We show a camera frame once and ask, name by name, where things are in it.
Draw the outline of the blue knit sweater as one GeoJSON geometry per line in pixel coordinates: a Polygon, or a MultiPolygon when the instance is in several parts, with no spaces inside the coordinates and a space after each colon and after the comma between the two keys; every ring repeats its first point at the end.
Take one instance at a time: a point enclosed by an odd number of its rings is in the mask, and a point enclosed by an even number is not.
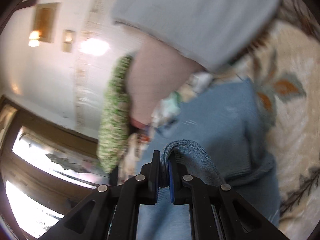
{"type": "Polygon", "coordinates": [[[265,146],[253,83],[210,87],[184,103],[174,124],[160,128],[136,165],[140,170],[158,150],[177,151],[188,172],[206,184],[227,183],[273,225],[279,224],[276,162],[265,146]]]}

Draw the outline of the grey blue pillow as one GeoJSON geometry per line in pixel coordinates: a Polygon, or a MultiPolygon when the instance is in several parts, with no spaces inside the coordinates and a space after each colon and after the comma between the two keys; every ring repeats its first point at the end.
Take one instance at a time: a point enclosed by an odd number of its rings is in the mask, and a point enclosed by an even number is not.
{"type": "Polygon", "coordinates": [[[279,3],[280,0],[116,0],[111,17],[215,71],[263,31],[279,3]]]}

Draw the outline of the beige wall switch panel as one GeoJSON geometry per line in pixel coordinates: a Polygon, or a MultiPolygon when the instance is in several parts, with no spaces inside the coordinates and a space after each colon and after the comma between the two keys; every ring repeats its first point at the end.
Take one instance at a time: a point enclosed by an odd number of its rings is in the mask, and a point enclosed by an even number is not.
{"type": "Polygon", "coordinates": [[[62,51],[65,53],[72,52],[72,46],[75,41],[76,32],[73,30],[64,30],[62,36],[62,51]]]}

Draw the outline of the pink quilted headboard cushion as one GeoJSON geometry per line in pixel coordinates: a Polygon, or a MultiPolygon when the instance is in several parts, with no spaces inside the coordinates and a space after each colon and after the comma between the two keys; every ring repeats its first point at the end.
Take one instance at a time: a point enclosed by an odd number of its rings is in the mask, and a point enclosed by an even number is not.
{"type": "Polygon", "coordinates": [[[200,64],[183,57],[176,49],[147,37],[126,74],[131,125],[142,129],[151,124],[158,103],[186,83],[191,74],[203,70],[200,64]]]}

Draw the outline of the leaf pattern beige blanket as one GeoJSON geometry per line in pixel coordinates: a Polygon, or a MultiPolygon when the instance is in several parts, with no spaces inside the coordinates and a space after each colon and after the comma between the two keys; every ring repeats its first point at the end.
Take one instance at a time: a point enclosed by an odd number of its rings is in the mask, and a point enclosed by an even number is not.
{"type": "MultiPolygon", "coordinates": [[[[303,0],[280,0],[275,15],[246,48],[215,71],[203,68],[201,72],[214,78],[206,90],[252,81],[265,146],[276,162],[280,195],[276,227],[289,239],[307,239],[319,223],[319,23],[315,16],[303,0]]],[[[153,139],[150,125],[134,127],[120,163],[120,182],[139,172],[136,165],[153,139]]]]}

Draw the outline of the framed wall plaque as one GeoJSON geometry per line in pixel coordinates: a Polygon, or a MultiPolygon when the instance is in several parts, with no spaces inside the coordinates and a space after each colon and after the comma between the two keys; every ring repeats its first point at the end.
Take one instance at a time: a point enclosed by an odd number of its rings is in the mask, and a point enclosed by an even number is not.
{"type": "Polygon", "coordinates": [[[40,42],[53,43],[55,22],[60,3],[38,4],[35,9],[33,31],[40,42]]]}

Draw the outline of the wooden door with glass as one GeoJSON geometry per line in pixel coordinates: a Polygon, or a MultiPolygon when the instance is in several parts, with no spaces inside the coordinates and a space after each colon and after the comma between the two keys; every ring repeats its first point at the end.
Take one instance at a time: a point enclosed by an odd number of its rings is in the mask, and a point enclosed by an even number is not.
{"type": "Polygon", "coordinates": [[[1,96],[1,176],[10,217],[38,239],[100,184],[97,140],[63,128],[1,96]]]}

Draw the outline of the small white mint clothes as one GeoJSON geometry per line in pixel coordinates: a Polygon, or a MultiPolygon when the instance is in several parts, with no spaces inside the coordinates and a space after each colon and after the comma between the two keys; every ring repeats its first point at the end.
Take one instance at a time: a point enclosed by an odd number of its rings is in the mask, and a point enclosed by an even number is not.
{"type": "Polygon", "coordinates": [[[162,99],[152,113],[149,137],[153,138],[156,129],[173,122],[181,112],[181,104],[187,103],[203,93],[212,83],[213,75],[196,72],[181,87],[162,99]]]}

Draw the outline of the green checkered pillow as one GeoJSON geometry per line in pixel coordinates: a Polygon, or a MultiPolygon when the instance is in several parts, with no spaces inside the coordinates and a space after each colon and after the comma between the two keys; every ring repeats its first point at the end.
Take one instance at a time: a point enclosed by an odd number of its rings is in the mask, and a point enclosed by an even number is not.
{"type": "Polygon", "coordinates": [[[125,77],[132,60],[131,55],[119,58],[104,94],[97,157],[106,173],[111,173],[119,165],[127,148],[130,97],[125,89],[125,77]]]}

